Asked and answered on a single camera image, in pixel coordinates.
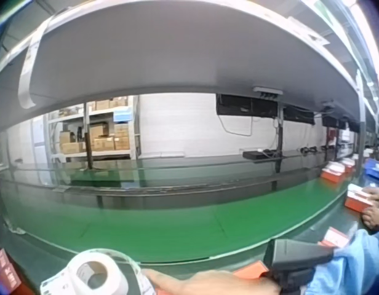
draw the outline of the metal pole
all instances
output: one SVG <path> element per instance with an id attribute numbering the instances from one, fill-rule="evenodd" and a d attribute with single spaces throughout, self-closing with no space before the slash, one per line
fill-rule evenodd
<path id="1" fill-rule="evenodd" d="M 335 144 L 335 161 L 337 160 L 337 156 L 338 156 L 338 139 L 340 137 L 340 129 L 339 128 L 336 128 L 336 144 Z"/>
<path id="2" fill-rule="evenodd" d="M 91 150 L 91 141 L 90 141 L 90 115 L 87 103 L 83 104 L 84 108 L 84 142 L 86 143 L 86 154 L 87 154 L 87 166 L 88 169 L 92 169 L 92 150 Z"/>
<path id="3" fill-rule="evenodd" d="M 278 116 L 278 141 L 277 141 L 277 154 L 279 157 L 282 156 L 282 140 L 284 138 L 284 107 L 280 102 L 278 102 L 277 107 L 277 116 Z"/>
<path id="4" fill-rule="evenodd" d="M 328 154 L 329 154 L 329 131 L 330 131 L 330 128 L 326 127 L 326 143 L 325 143 L 326 149 L 325 149 L 324 162 L 328 161 Z"/>
<path id="5" fill-rule="evenodd" d="M 360 120 L 360 126 L 359 126 L 359 149 L 358 149 L 358 160 L 357 160 L 357 167 L 356 167 L 356 177 L 360 177 L 362 173 L 362 166 L 363 166 L 363 153 L 364 153 L 364 145 L 366 141 L 366 111 L 365 111 L 365 105 L 364 105 L 364 91 L 363 91 L 363 80 L 361 76 L 361 72 L 357 70 L 356 72 L 356 85 L 357 85 L 357 96 L 359 100 L 359 120 Z"/>

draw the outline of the red and white box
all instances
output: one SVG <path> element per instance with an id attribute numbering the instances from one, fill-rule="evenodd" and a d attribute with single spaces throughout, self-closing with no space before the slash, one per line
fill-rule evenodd
<path id="1" fill-rule="evenodd" d="M 0 250 L 0 283 L 5 286 L 9 294 L 22 284 L 4 249 Z"/>
<path id="2" fill-rule="evenodd" d="M 339 232 L 333 227 L 329 227 L 324 239 L 318 244 L 328 247 L 344 248 L 349 243 L 349 238 L 347 235 Z"/>
<path id="3" fill-rule="evenodd" d="M 350 174 L 354 171 L 355 160 L 350 158 L 343 158 L 340 163 L 345 166 L 345 173 Z"/>
<path id="4" fill-rule="evenodd" d="M 363 187 L 357 186 L 353 183 L 350 183 L 348 185 L 348 190 L 365 199 L 368 199 L 371 196 L 370 194 L 363 191 Z"/>
<path id="5" fill-rule="evenodd" d="M 321 178 L 327 179 L 334 183 L 340 183 L 344 180 L 345 166 L 337 162 L 329 162 L 322 169 Z"/>
<path id="6" fill-rule="evenodd" d="M 373 206 L 373 203 L 366 197 L 360 196 L 353 191 L 348 191 L 344 205 L 349 209 L 362 213 L 366 208 Z"/>

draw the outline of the finger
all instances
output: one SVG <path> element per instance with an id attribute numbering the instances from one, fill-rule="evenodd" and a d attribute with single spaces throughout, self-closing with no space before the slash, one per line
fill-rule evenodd
<path id="1" fill-rule="evenodd" d="M 365 210 L 363 210 L 362 211 L 362 214 L 363 215 L 368 215 L 368 214 L 370 214 L 371 212 L 372 212 L 372 207 L 368 207 L 368 208 L 366 208 Z"/>
<path id="2" fill-rule="evenodd" d="M 149 278 L 149 280 L 157 285 L 162 290 L 170 293 L 171 295 L 181 295 L 180 290 L 183 288 L 183 282 L 177 280 L 170 275 L 157 272 L 153 269 L 143 269 L 142 272 Z"/>
<path id="3" fill-rule="evenodd" d="M 372 218 L 369 215 L 363 215 L 362 219 L 364 221 L 370 221 L 370 220 L 372 220 Z"/>
<path id="4" fill-rule="evenodd" d="M 362 189 L 362 192 L 366 192 L 368 194 L 375 194 L 375 189 L 374 187 L 367 186 Z"/>

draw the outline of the warehouse shelving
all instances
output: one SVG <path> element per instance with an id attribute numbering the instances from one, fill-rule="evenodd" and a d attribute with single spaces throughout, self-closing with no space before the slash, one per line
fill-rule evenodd
<path id="1" fill-rule="evenodd" d="M 100 122 L 104 119 L 112 120 L 114 113 L 116 111 L 126 111 L 131 113 L 131 120 L 123 120 L 121 122 L 127 122 L 128 131 L 129 131 L 129 147 L 130 149 L 125 150 L 117 150 L 117 151 L 91 151 L 92 157 L 127 157 L 129 156 L 131 159 L 137 158 L 137 139 L 135 128 L 138 128 L 138 124 L 135 124 L 137 119 L 137 96 L 128 96 L 128 105 L 127 106 L 116 106 L 114 108 L 101 109 L 101 110 L 93 110 L 89 112 L 84 112 L 84 107 L 82 105 L 78 106 L 78 114 L 73 114 L 65 117 L 58 117 L 58 111 L 47 114 L 47 127 L 49 129 L 49 138 L 50 138 L 50 158 L 54 161 L 68 162 L 71 161 L 70 158 L 82 158 L 87 157 L 87 151 L 78 152 L 73 154 L 64 154 L 59 150 L 58 142 L 57 142 L 57 124 L 62 124 L 60 129 L 65 130 L 68 129 L 68 126 L 71 124 L 79 124 L 83 122 L 83 128 L 86 122 Z"/>
<path id="2" fill-rule="evenodd" d="M 101 110 L 90 112 L 90 116 L 109 114 L 109 113 L 113 113 L 115 111 L 128 110 L 130 108 L 131 108 L 130 106 L 118 106 L 118 107 L 111 108 L 111 109 L 101 109 Z M 83 117 L 84 117 L 84 113 L 65 116 L 65 117 L 59 117 L 59 118 L 49 120 L 49 124 L 63 122 L 63 121 L 69 121 L 69 120 L 83 119 Z"/>

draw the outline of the human hand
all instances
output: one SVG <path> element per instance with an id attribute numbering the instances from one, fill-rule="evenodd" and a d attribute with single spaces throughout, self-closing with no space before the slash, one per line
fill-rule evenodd
<path id="1" fill-rule="evenodd" d="M 365 187 L 363 192 L 370 194 L 370 200 L 379 200 L 379 187 Z"/>
<path id="2" fill-rule="evenodd" d="M 170 295 L 278 295 L 280 287 L 267 278 L 245 280 L 229 272 L 199 272 L 188 280 L 177 280 L 151 269 L 143 273 Z"/>
<path id="3" fill-rule="evenodd" d="M 365 209 L 362 213 L 362 219 L 369 229 L 379 226 L 379 208 L 369 207 Z"/>

